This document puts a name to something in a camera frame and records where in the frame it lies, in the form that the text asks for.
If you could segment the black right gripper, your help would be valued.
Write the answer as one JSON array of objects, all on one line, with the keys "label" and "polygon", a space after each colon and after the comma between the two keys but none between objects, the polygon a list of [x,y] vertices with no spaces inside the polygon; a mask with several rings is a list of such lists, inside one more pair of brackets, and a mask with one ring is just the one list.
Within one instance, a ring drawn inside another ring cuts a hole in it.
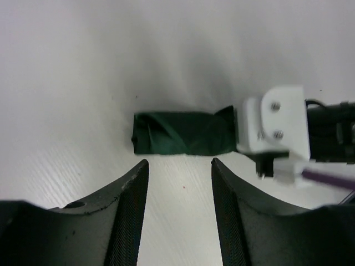
[{"label": "black right gripper", "polygon": [[[353,180],[348,165],[354,164],[354,103],[324,105],[305,100],[310,160],[301,172],[305,180]],[[286,152],[267,152],[256,157],[259,177],[273,178],[272,164]]]}]

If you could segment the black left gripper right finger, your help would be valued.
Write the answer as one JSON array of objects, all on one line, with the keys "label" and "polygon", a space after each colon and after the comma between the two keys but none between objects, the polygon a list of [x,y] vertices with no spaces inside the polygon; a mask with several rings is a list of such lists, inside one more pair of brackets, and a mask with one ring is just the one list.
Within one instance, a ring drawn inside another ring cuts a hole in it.
[{"label": "black left gripper right finger", "polygon": [[354,205],[306,209],[277,199],[220,160],[211,180],[224,265],[353,265]]}]

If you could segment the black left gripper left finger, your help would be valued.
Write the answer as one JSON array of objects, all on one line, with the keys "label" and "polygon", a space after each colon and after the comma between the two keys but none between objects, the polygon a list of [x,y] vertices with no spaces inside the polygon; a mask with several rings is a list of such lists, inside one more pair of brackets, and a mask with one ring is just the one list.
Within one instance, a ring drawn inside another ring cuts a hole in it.
[{"label": "black left gripper left finger", "polygon": [[2,201],[1,264],[136,265],[148,181],[149,164],[142,160],[63,208]]}]

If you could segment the dark green cloth napkin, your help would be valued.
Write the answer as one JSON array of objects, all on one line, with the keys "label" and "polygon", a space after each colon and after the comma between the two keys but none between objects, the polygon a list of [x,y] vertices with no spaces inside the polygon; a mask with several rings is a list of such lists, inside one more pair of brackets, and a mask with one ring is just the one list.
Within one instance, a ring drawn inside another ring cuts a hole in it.
[{"label": "dark green cloth napkin", "polygon": [[217,156],[237,151],[235,109],[140,112],[131,137],[136,155]]}]

